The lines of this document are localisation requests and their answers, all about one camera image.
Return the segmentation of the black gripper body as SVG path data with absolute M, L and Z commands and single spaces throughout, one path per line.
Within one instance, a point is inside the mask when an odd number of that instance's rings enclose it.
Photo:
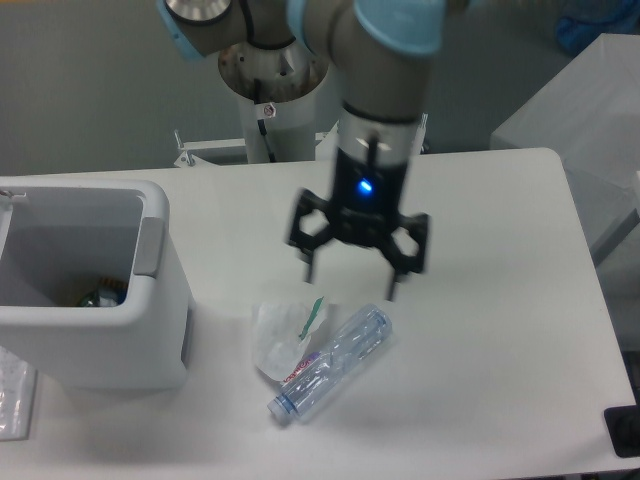
M 372 167 L 337 151 L 333 187 L 325 210 L 327 236 L 383 253 L 398 253 L 393 233 L 400 227 L 408 164 Z

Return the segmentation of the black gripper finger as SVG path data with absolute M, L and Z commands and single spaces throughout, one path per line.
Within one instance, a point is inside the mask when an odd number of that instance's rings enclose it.
M 431 217 L 426 213 L 400 216 L 398 228 L 383 238 L 382 254 L 392 273 L 386 299 L 393 301 L 396 287 L 411 274 L 422 274 L 427 265 Z
M 294 201 L 287 244 L 297 250 L 306 265 L 304 281 L 311 284 L 316 251 L 332 239 L 326 217 L 329 203 L 308 189 L 301 189 Z

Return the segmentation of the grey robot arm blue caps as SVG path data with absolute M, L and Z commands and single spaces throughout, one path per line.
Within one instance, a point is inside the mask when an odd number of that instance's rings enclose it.
M 442 40 L 442 1 L 160 1 L 181 55 L 218 58 L 240 101 L 252 163 L 315 152 L 314 97 L 331 70 L 344 80 L 331 194 L 302 190 L 288 242 L 307 264 L 331 241 L 378 250 L 393 282 L 426 267 L 430 218 L 399 210 L 431 62 Z

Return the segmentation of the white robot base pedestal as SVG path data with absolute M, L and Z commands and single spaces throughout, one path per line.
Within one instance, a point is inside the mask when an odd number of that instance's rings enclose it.
M 327 61 L 296 41 L 277 50 L 243 42 L 219 53 L 218 68 L 236 98 L 250 164 L 315 159 L 316 104 Z

